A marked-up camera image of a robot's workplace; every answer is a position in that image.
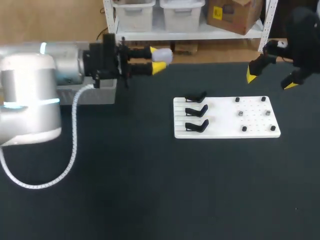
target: black peg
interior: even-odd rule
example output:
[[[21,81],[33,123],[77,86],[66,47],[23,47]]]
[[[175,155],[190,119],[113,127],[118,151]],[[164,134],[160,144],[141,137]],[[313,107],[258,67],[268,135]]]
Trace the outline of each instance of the black peg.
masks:
[[[187,116],[194,116],[194,117],[202,118],[205,115],[205,113],[207,112],[207,110],[208,110],[208,105],[206,104],[203,106],[203,108],[200,111],[194,110],[192,108],[186,108],[185,114]]]
[[[197,133],[203,133],[206,128],[208,127],[209,125],[209,120],[205,120],[201,126],[199,125],[195,125],[193,123],[190,123],[190,122],[186,122],[185,123],[185,128],[187,131],[191,131],[191,132],[197,132]]]
[[[204,91],[202,92],[200,95],[187,95],[185,97],[185,101],[186,102],[193,102],[193,103],[202,103],[204,101],[204,99],[206,98],[207,96],[207,92]]]

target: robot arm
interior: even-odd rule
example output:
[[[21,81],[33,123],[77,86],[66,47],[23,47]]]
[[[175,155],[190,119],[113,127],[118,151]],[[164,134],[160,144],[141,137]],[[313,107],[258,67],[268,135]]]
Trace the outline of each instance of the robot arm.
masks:
[[[130,64],[131,58],[153,59]],[[170,49],[129,49],[116,45],[114,34],[87,50],[68,43],[28,43],[0,47],[0,79],[4,104],[0,106],[0,146],[34,144],[61,133],[57,85],[82,84],[92,77],[94,87],[107,79],[128,80],[134,75],[154,75],[171,63]]]
[[[287,42],[271,40],[263,53],[249,63],[247,82],[251,83],[262,74],[269,64],[275,64],[277,57],[292,60],[293,71],[281,82],[286,90],[304,84],[313,73],[320,73],[320,19],[308,8],[296,8],[285,26]]]

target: cardboard box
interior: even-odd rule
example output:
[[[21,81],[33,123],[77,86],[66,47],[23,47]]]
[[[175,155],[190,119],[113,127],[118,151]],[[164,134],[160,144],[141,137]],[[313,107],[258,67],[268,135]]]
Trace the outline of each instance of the cardboard box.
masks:
[[[264,0],[209,0],[207,24],[246,35],[260,18]]]

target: white coiled cable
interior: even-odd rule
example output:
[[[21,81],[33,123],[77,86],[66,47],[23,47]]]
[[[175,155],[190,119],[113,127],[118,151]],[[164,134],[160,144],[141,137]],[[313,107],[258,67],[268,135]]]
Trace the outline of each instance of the white coiled cable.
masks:
[[[30,184],[26,184],[20,180],[18,180],[15,176],[13,176],[13,174],[10,172],[7,164],[6,164],[6,160],[5,160],[5,156],[4,156],[4,152],[2,150],[2,147],[0,147],[0,161],[1,161],[1,165],[3,167],[4,172],[6,173],[6,175],[17,185],[25,188],[25,189],[45,189],[48,187],[51,187],[57,183],[59,183],[62,179],[64,179],[67,174],[70,172],[72,166],[75,163],[75,159],[77,156],[77,148],[78,148],[78,136],[77,136],[77,106],[78,106],[78,100],[81,96],[81,94],[88,90],[88,89],[94,89],[94,85],[93,84],[88,84],[84,87],[82,87],[74,96],[73,98],[73,103],[72,103],[72,110],[71,110],[71,117],[72,117],[72,154],[71,154],[71,158],[69,161],[68,166],[66,167],[66,169],[63,171],[63,173],[58,176],[56,179],[48,182],[48,183],[44,183],[44,184],[40,184],[40,185],[30,185]]]

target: black table surface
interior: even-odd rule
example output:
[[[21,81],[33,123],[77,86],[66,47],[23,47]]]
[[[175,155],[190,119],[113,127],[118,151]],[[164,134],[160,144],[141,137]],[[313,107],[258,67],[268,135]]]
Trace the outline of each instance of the black table surface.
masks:
[[[70,174],[27,190],[0,170],[1,240],[301,240],[320,238],[320,79],[282,91],[293,68],[252,84],[246,63],[171,65],[119,84],[116,104],[81,106]],[[269,96],[281,129],[270,139],[175,139],[173,98]],[[62,134],[4,149],[21,181],[41,184],[68,164]]]

